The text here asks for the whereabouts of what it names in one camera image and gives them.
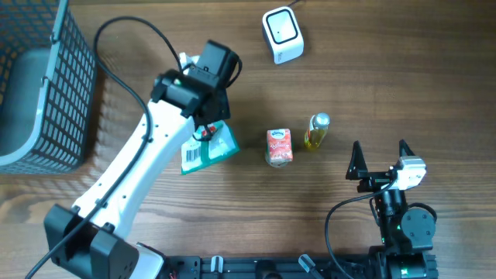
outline barcode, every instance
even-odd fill
[[[192,162],[202,155],[202,149],[186,150],[186,162]]]

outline yellow liquid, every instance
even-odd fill
[[[305,134],[305,147],[309,150],[315,150],[320,146],[324,136],[327,134],[327,129],[313,129],[307,130]]]

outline white speaker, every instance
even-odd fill
[[[291,8],[285,6],[266,12],[262,24],[263,37],[274,56],[274,63],[284,63],[303,53],[303,36]]]

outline green package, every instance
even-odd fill
[[[224,121],[208,125],[213,137],[209,141],[198,141],[206,136],[203,126],[181,147],[181,173],[190,174],[225,160],[239,151],[233,131]]]

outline wire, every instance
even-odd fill
[[[427,210],[434,218],[434,222],[437,222],[437,213],[436,210],[434,210],[432,207],[423,204],[421,202],[414,202],[408,205],[408,208],[413,208],[413,207],[418,207]]]
[[[137,21],[141,22],[145,25],[148,25],[153,31],[155,31],[167,44],[169,47],[170,51],[174,55],[174,58],[177,61],[178,69],[181,70],[181,63],[179,62],[179,57],[177,56],[176,52],[174,51],[174,48],[171,46],[171,43],[169,43],[169,40],[165,37],[165,35],[153,24],[150,22],[147,22],[145,19],[140,19],[134,16],[120,16],[116,17],[114,19],[110,19],[109,21],[105,22],[100,28],[98,29],[95,39],[93,42],[93,52],[95,53],[95,61],[97,64],[100,66],[100,68],[115,82],[117,82],[119,85],[121,85],[124,89],[126,89],[138,102],[139,106],[143,109],[143,113],[145,115],[146,119],[146,132],[143,137],[142,143],[139,145],[139,149],[136,151],[136,154],[134,155],[133,159],[129,162],[127,165],[126,169],[119,175],[117,180],[114,182],[114,184],[108,189],[108,191],[104,194],[104,196],[100,199],[100,202],[96,203],[96,206],[84,217],[83,220],[77,226],[75,226],[59,243],[57,243],[56,246],[52,248],[41,260],[31,269],[31,271],[26,275],[27,278],[33,277],[33,275],[51,258],[53,255],[67,242],[69,242],[79,231],[89,223],[91,218],[102,208],[102,206],[107,202],[109,197],[112,195],[114,190],[120,185],[124,177],[131,171],[131,169],[134,167],[138,159],[140,158],[143,150],[145,149],[146,145],[148,144],[148,139],[150,138],[151,134],[151,127],[152,127],[152,120],[151,120],[151,115],[150,115],[150,110],[146,106],[145,102],[138,96],[137,93],[131,87],[129,87],[124,81],[122,81],[120,78],[115,76],[108,68],[105,66],[105,64],[100,60],[100,56],[98,55],[98,40],[100,38],[100,34],[102,33],[103,29],[105,29],[107,26],[114,22],[118,22],[121,20],[132,20],[132,21]]]
[[[334,211],[336,211],[338,208],[340,208],[343,205],[349,204],[351,202],[358,202],[358,201],[364,200],[366,198],[374,198],[375,196],[386,192],[387,190],[389,190],[389,188],[391,186],[393,186],[393,184],[395,182],[396,182],[396,180],[392,181],[388,186],[386,186],[385,188],[382,188],[378,192],[371,193],[368,195],[363,195],[363,196],[356,197],[356,198],[347,199],[345,201],[341,201],[339,204],[334,205],[334,207],[331,208],[331,210],[327,214],[327,217],[325,217],[325,223],[326,224],[324,225],[325,226],[324,236],[326,237],[325,238],[325,241],[326,241],[325,244],[327,245],[327,250],[329,251],[329,255],[331,256],[332,261],[334,261],[334,264],[338,267],[339,271],[341,271],[349,279],[353,279],[353,277],[351,277],[347,272],[345,272],[343,267],[341,267],[341,265],[338,263],[338,260],[336,259],[336,255],[334,255],[334,252],[332,251],[331,243],[329,242],[329,220],[331,219],[331,215],[334,213]]]
[[[370,210],[372,211],[372,215],[374,216],[375,223],[379,226],[380,225],[379,218],[377,217],[377,213],[375,212],[374,205],[372,205],[373,200],[374,198],[370,198],[369,200]]]
[[[188,63],[184,67],[181,68],[181,73],[189,69],[191,66],[195,65],[194,63]]]
[[[294,4],[296,4],[296,3],[300,2],[300,1],[301,1],[301,0],[294,0],[293,2],[291,2],[291,3],[288,5],[288,7],[291,7],[291,6],[293,6]]]
[[[243,69],[243,62],[241,61],[241,58],[238,58],[238,72],[232,78],[232,80],[227,83],[226,88],[228,88],[229,86],[231,86],[234,83],[234,81],[236,81],[236,79],[238,79],[239,74],[241,74],[241,70],[242,69]]]
[[[197,139],[195,134],[193,133],[193,136],[192,136],[193,139],[195,139],[196,141],[199,141],[199,142],[202,142],[202,141],[207,142],[207,141],[210,141],[212,139],[214,134],[212,133],[212,131],[210,130],[208,125],[203,125],[203,128],[205,129],[207,136],[203,136],[203,137],[200,137],[200,139]]]

